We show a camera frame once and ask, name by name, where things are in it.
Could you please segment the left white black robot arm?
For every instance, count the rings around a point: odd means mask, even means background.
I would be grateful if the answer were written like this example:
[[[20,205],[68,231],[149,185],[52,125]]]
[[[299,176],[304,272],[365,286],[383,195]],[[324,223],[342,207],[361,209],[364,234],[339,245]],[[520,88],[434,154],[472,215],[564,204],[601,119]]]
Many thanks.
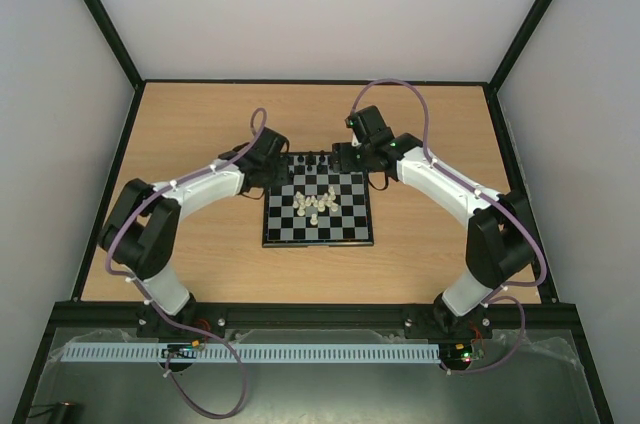
[[[98,237],[106,252],[105,270],[123,276],[143,295],[143,304],[173,334],[200,333],[194,325],[195,298],[171,265],[182,220],[222,199],[266,190],[288,174],[289,140],[262,128],[251,141],[220,154],[210,164],[170,181],[129,181]]]

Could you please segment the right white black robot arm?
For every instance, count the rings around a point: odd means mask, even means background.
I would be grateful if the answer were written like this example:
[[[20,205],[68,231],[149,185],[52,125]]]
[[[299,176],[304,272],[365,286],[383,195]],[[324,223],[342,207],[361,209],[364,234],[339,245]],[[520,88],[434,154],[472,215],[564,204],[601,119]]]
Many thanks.
[[[417,137],[396,136],[379,109],[352,111],[345,120],[352,140],[335,143],[331,162],[338,171],[381,172],[386,180],[410,186],[448,211],[466,229],[466,270],[435,299],[431,320],[447,335],[460,334],[471,312],[506,286],[512,276],[543,254],[533,232],[527,199],[501,194],[437,158]]]

